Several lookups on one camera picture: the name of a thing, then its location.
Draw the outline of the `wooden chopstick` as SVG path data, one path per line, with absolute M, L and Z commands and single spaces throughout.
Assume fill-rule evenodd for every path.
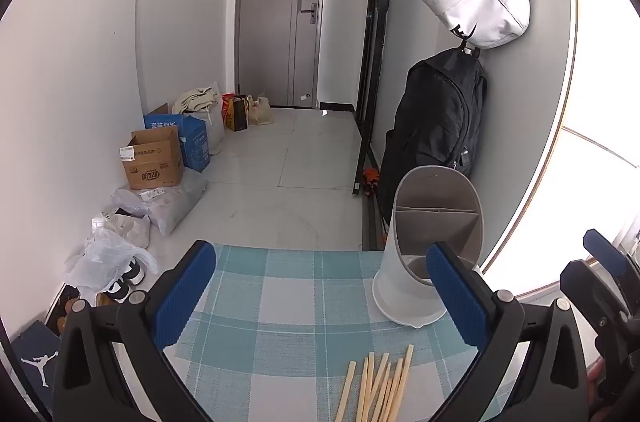
M 342 422 L 344 419 L 344 414 L 345 414 L 346 406 L 349 400 L 350 389 L 352 388 L 352 380 L 354 379 L 356 368 L 357 368 L 357 363 L 356 361 L 352 360 L 348 364 L 347 373 L 345 376 L 340 401 L 338 402 L 334 422 Z
M 390 416 L 388 422 L 396 422 L 400 410 L 402 400 L 405 396 L 405 389 L 409 378 L 409 372 L 411 368 L 411 361 L 414 353 L 414 345 L 409 344 L 407 347 L 407 353 L 404 359 L 404 368 L 402 368 L 398 387 L 393 399 L 392 408 L 390 408 Z
M 369 358 L 364 358 L 358 392 L 358 405 L 356 411 L 356 422 L 361 422 L 363 418 L 364 407 L 367 403 L 369 392 Z
M 378 391 L 378 399 L 376 400 L 376 404 L 370 419 L 371 422 L 378 422 L 381 419 L 383 409 L 385 408 L 387 392 L 388 388 L 390 387 L 390 369 L 392 369 L 392 364 L 389 362 L 385 369 L 383 380 L 380 385 L 380 390 Z
M 399 381 L 401 378 L 402 368 L 404 368 L 404 360 L 399 358 L 394 369 L 393 379 L 390 380 L 390 387 L 388 388 L 385 408 L 380 419 L 380 422 L 387 422 L 390 416 L 390 410 L 392 410 L 393 403 L 396 396 L 396 390 L 398 389 Z
M 389 353 L 383 353 L 380 358 L 375 356 L 373 392 L 372 392 L 371 405 L 370 405 L 367 421 L 370 421 L 375 404 L 376 404 L 376 400 L 378 399 L 378 391 L 380 390 L 380 385 L 383 380 L 386 366 L 388 364 L 388 357 L 390 357 Z
M 373 383 L 374 383 L 374 372 L 375 372 L 375 353 L 369 352 L 367 359 L 367 383 L 366 383 L 366 391 L 364 392 L 364 401 L 363 401 L 363 412 L 362 412 L 362 420 L 368 420 L 369 409 L 371 405 L 371 397 L 373 392 Z

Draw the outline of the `navy jordan shoebox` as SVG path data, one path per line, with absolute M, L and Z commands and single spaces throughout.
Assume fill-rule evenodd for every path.
M 53 382 L 60 338 L 41 321 L 34 321 L 11 342 L 12 348 L 43 405 L 52 411 Z

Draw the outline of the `black and white sneakers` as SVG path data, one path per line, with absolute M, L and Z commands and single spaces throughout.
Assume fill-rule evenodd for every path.
M 107 298 L 117 303 L 126 300 L 134 287 L 139 286 L 145 277 L 145 272 L 136 259 L 131 259 L 125 272 L 117 278 L 105 291 Z

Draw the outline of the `white plastic bag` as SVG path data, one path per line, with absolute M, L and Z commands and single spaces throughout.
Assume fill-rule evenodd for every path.
M 63 281 L 76 288 L 103 292 L 125 274 L 131 260 L 137 260 L 144 269 L 158 273 L 153 255 L 134 246 L 110 229 L 99 227 L 86 241 L 84 249 L 65 263 Z

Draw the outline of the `teal checkered tablecloth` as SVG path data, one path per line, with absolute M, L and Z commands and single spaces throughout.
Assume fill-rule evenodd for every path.
M 217 267 L 166 355 L 215 421 L 331 421 L 348 366 L 412 345 L 401 421 L 426 421 L 475 356 L 449 317 L 422 329 L 372 299 L 378 252 L 219 246 Z

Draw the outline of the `grey plastic parcel bag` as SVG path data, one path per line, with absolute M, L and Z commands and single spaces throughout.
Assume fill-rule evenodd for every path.
M 198 204 L 207 188 L 207 179 L 191 169 L 183 171 L 177 186 L 133 190 L 120 187 L 108 199 L 108 208 L 122 209 L 135 216 L 147 216 L 163 236 L 170 235 Z

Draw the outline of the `brown cardboard box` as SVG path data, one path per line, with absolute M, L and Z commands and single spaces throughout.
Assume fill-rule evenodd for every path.
M 174 187 L 182 181 L 180 139 L 173 125 L 132 132 L 119 157 L 133 190 Z

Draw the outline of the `black backpack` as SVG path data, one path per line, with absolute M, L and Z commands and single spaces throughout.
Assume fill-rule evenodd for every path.
M 480 57 L 462 46 L 409 69 L 394 126 L 386 132 L 378 180 L 385 222 L 390 221 L 400 181 L 410 170 L 441 165 L 466 176 L 472 173 L 487 88 Z

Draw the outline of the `blue cardboard box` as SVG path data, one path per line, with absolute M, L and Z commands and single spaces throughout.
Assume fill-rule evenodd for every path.
M 143 116 L 147 129 L 178 127 L 178 135 L 186 168 L 202 173 L 210 162 L 206 123 L 202 119 L 172 113 L 167 104 Z

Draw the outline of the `cream cloth bundle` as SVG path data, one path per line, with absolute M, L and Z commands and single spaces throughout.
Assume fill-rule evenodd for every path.
M 182 113 L 201 112 L 218 103 L 219 91 L 215 86 L 204 86 L 181 94 L 171 107 L 177 115 Z

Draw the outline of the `red and black bag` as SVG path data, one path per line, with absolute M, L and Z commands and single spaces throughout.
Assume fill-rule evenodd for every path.
M 248 109 L 250 105 L 245 95 L 222 95 L 222 121 L 228 130 L 239 132 L 248 128 Z

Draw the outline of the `beige tote bag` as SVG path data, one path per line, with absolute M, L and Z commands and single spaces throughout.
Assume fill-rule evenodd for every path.
M 247 96 L 248 121 L 254 125 L 267 125 L 274 122 L 273 113 L 267 97 Z

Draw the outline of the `black metal rack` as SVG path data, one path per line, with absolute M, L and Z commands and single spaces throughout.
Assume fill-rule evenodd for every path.
M 368 0 L 367 4 L 366 29 L 364 30 L 355 116 L 360 133 L 360 147 L 354 186 L 352 187 L 354 195 L 358 195 L 363 189 L 363 171 L 371 145 L 389 7 L 390 0 Z

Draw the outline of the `grey door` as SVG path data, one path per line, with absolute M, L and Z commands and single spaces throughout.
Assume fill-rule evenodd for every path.
M 322 12 L 323 0 L 236 0 L 235 90 L 316 107 Z

